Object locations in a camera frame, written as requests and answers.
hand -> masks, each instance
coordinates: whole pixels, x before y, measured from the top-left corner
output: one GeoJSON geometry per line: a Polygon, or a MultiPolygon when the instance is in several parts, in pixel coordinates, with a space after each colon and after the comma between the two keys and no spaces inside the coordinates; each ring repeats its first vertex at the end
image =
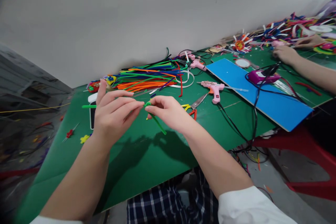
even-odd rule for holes
{"type": "Polygon", "coordinates": [[[290,66],[295,65],[298,61],[303,59],[293,48],[286,45],[275,48],[273,56],[290,66]]]}
{"type": "Polygon", "coordinates": [[[106,87],[106,81],[101,79],[94,116],[95,129],[92,136],[110,150],[139,115],[144,102],[121,97],[133,95],[133,93],[124,90],[106,93],[106,87]]]}
{"type": "Polygon", "coordinates": [[[172,96],[155,96],[150,103],[153,106],[147,106],[145,110],[158,116],[170,128],[180,133],[190,128],[190,124],[195,122],[172,96]]]}
{"type": "Polygon", "coordinates": [[[313,48],[319,44],[326,43],[319,35],[313,35],[304,39],[298,40],[295,44],[295,48],[313,48]]]}

green cutting mat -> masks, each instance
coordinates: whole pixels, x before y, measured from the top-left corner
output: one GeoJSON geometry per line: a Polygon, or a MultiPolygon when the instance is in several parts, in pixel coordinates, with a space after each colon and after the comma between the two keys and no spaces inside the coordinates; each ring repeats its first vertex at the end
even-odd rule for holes
{"type": "MultiPolygon", "coordinates": [[[[247,54],[246,58],[260,66],[275,63],[268,51],[255,50],[251,55],[250,57],[247,54]]],[[[196,74],[199,70],[192,69],[192,72],[196,74]]],[[[295,77],[287,76],[285,72],[283,76],[288,78],[290,82],[295,82],[295,77]]],[[[196,84],[196,82],[205,80],[219,82],[210,74],[202,73],[195,77],[195,82],[191,87],[183,89],[181,98],[179,98],[180,89],[172,87],[167,87],[161,92],[157,91],[156,94],[173,96],[181,105],[191,104],[209,91],[196,84]]],[[[307,98],[315,104],[321,104],[331,99],[324,92],[322,92],[322,97],[318,97],[313,93],[307,93],[303,87],[295,86],[295,89],[301,94],[307,95],[307,98]]],[[[29,223],[39,214],[78,155],[82,147],[80,137],[92,132],[90,130],[89,111],[81,108],[82,105],[88,103],[87,98],[90,94],[83,92],[83,90],[85,90],[85,86],[76,89],[49,153],[18,209],[15,223],[29,223]],[[62,143],[66,133],[79,122],[80,124],[74,135],[65,143],[62,143]]],[[[149,94],[144,94],[136,99],[147,102],[149,97],[149,94]]],[[[251,105],[231,90],[223,90],[220,97],[221,104],[226,107],[226,112],[239,130],[246,138],[251,139],[253,130],[251,105]]],[[[211,100],[212,97],[207,96],[197,108],[197,122],[226,150],[243,144],[244,140],[232,129],[222,112],[211,100]]],[[[142,110],[130,129],[113,146],[105,188],[96,212],[106,210],[197,165],[182,135],[169,129],[161,122],[167,130],[167,135],[164,136],[154,120],[146,121],[146,116],[147,113],[142,110]]],[[[259,114],[257,135],[263,134],[274,127],[276,125],[273,122],[259,114]]]]}

right hand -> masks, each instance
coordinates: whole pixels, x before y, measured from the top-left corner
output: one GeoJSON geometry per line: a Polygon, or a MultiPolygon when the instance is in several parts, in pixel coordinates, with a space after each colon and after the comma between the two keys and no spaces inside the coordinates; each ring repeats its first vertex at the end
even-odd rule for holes
{"type": "Polygon", "coordinates": [[[276,47],[273,51],[273,56],[290,66],[295,65],[298,61],[303,59],[293,48],[286,45],[276,47]]]}
{"type": "Polygon", "coordinates": [[[177,100],[172,96],[155,96],[150,100],[152,106],[147,106],[145,110],[158,116],[167,126],[180,133],[195,120],[183,109],[177,100]]]}
{"type": "Polygon", "coordinates": [[[326,41],[319,35],[315,34],[311,37],[306,37],[298,40],[295,44],[295,48],[313,48],[319,44],[326,43],[326,41]]]}

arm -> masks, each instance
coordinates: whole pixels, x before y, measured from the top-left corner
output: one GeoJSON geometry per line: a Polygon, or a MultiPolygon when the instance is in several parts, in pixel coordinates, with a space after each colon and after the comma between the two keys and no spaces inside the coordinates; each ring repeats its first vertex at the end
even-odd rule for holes
{"type": "Polygon", "coordinates": [[[47,201],[41,216],[69,221],[85,221],[92,216],[104,188],[110,149],[131,126],[144,104],[120,97],[133,93],[113,91],[105,94],[105,90],[106,82],[101,80],[94,132],[47,201]]]}
{"type": "Polygon", "coordinates": [[[198,124],[173,97],[155,96],[145,110],[184,135],[214,195],[253,186],[243,168],[198,124]]]}
{"type": "Polygon", "coordinates": [[[302,58],[293,48],[287,46],[275,48],[273,55],[280,58],[284,63],[292,66],[299,74],[311,82],[336,94],[335,70],[302,58]]]}

white wall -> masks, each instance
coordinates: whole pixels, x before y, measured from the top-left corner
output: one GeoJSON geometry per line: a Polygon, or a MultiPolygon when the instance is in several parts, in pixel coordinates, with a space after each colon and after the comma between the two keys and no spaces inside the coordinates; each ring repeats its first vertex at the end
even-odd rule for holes
{"type": "Polygon", "coordinates": [[[0,42],[70,87],[330,0],[0,0],[0,42]]]}

